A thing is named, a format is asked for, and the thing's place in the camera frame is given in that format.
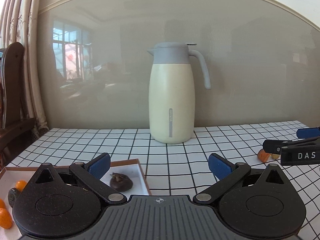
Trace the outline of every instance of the checkered tablecloth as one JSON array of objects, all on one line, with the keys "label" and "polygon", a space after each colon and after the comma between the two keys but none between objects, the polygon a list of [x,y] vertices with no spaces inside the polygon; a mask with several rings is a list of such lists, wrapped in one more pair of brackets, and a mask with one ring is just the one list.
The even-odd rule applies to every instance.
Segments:
[{"label": "checkered tablecloth", "polygon": [[[154,140],[149,129],[51,129],[28,147],[9,166],[70,165],[89,161],[103,152],[112,161],[140,160],[153,195],[190,195],[192,198],[217,181],[208,168],[208,157],[218,153],[229,161],[265,168],[278,160],[261,163],[257,153],[268,139],[296,140],[298,121],[195,128],[192,138],[175,145]],[[282,167],[307,208],[299,235],[320,240],[319,165]]]}]

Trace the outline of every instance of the chair backrest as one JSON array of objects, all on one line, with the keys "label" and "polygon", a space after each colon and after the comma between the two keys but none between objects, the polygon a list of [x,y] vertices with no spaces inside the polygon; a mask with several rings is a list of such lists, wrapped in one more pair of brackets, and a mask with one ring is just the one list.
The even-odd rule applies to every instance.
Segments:
[{"label": "chair backrest", "polygon": [[14,42],[0,61],[1,128],[20,121],[23,53],[22,44]]}]

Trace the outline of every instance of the cream-colored pitcher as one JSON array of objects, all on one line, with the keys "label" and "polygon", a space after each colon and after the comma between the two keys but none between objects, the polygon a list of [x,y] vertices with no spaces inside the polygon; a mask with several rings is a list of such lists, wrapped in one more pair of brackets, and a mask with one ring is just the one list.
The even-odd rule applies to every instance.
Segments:
[{"label": "cream-colored pitcher", "polygon": [[191,138],[195,120],[195,85],[189,56],[196,57],[211,88],[204,57],[188,45],[195,43],[163,42],[148,52],[154,56],[149,84],[150,132],[163,143],[182,143]]}]

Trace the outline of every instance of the gray label strip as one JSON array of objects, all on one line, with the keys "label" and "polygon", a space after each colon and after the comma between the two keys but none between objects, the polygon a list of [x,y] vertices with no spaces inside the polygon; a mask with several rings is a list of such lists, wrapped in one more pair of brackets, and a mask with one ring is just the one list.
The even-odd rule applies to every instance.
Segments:
[{"label": "gray label strip", "polygon": [[169,108],[169,137],[172,137],[172,108]]}]

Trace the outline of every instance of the curtain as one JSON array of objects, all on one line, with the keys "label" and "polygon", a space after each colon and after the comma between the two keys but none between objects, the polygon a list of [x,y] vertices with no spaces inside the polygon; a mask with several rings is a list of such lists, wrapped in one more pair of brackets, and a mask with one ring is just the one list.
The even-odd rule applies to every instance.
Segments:
[{"label": "curtain", "polygon": [[32,130],[34,139],[49,130],[41,101],[37,70],[38,7],[39,0],[5,0],[0,15],[0,47],[6,48],[18,41],[25,48],[21,115],[23,118],[36,118],[36,125]]}]

